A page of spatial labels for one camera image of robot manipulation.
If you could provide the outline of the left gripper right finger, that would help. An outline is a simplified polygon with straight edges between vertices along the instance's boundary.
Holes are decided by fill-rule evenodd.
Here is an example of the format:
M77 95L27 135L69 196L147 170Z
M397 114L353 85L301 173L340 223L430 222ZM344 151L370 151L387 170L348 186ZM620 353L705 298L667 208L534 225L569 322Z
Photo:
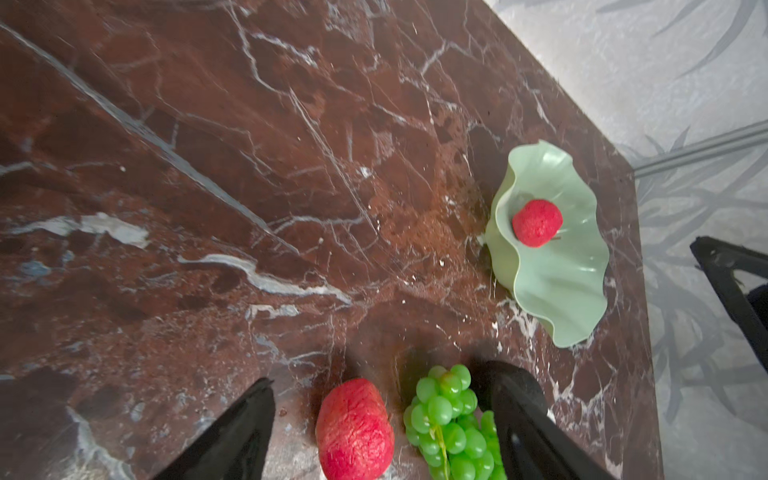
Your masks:
M547 416L543 390L528 370L500 360L476 360L473 389L480 409L494 413L509 479L611 478Z

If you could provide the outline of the green fake grape bunch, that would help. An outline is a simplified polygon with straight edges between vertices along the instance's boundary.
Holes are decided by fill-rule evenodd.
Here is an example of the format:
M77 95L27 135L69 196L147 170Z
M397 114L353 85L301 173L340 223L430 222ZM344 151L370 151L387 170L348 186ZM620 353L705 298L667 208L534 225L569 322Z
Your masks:
M433 366L403 413L409 443L433 479L505 479L494 413L481 407L469 369Z

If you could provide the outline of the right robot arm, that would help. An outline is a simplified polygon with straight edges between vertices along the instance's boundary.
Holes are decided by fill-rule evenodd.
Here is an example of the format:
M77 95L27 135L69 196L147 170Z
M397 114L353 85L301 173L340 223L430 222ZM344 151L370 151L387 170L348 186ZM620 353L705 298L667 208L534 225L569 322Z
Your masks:
M708 236L697 237L690 250L730 319L767 370L767 255ZM737 282L737 271L765 283L745 293Z

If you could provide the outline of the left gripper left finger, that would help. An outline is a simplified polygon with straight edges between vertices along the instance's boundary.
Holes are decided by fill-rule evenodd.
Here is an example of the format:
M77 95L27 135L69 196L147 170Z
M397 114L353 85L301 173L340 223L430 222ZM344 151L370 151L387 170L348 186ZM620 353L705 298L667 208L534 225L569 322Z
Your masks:
M275 415L272 381L260 378L156 477L260 479Z

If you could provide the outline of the red fake fruit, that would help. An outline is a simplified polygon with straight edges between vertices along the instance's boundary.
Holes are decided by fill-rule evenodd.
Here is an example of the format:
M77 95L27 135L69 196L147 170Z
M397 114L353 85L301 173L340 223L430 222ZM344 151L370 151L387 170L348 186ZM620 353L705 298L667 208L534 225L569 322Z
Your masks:
M556 237L563 225L563 216L554 203L534 199L513 216L511 225L524 246L540 248Z
M319 462L328 479L377 479L394 455L394 431L373 383L358 378L334 388L316 422Z

